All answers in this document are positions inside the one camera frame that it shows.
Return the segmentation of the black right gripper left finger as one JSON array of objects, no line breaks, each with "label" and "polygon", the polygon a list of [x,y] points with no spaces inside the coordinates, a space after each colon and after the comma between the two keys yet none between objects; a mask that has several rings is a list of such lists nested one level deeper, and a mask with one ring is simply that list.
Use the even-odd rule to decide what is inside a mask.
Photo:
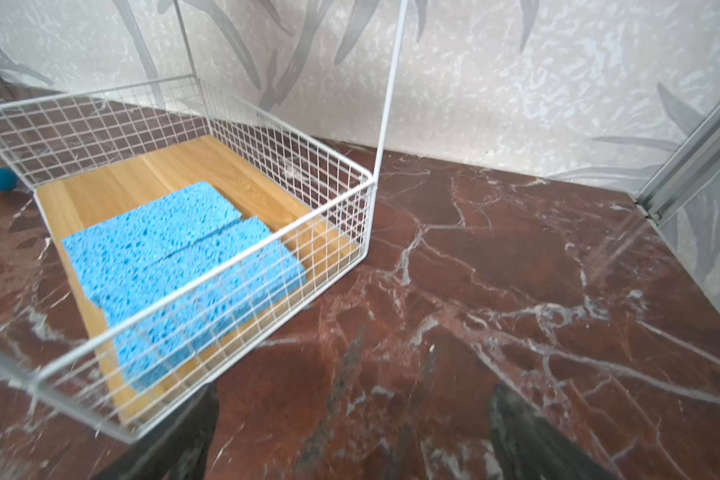
[{"label": "black right gripper left finger", "polygon": [[98,479],[203,479],[219,418],[214,383],[203,385]]}]

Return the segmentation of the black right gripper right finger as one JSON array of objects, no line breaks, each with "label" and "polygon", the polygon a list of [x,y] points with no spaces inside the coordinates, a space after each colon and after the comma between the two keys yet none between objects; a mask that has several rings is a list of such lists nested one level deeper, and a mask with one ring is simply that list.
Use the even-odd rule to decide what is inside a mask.
[{"label": "black right gripper right finger", "polygon": [[521,396],[497,385],[489,403],[491,443],[505,479],[612,479]]}]

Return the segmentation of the blue cellulose sponge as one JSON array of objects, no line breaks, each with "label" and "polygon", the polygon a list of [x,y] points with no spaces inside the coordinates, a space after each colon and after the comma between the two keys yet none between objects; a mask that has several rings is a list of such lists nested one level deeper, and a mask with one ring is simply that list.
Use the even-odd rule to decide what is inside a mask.
[{"label": "blue cellulose sponge", "polygon": [[[164,297],[266,239],[257,218],[230,224],[101,291],[100,307],[114,328]],[[195,354],[274,306],[306,282],[298,258],[273,241],[218,276],[114,336],[127,383],[152,388]]]},{"label": "blue cellulose sponge", "polygon": [[242,214],[207,182],[199,182],[62,240],[86,297],[104,295],[152,264],[232,225]]}]

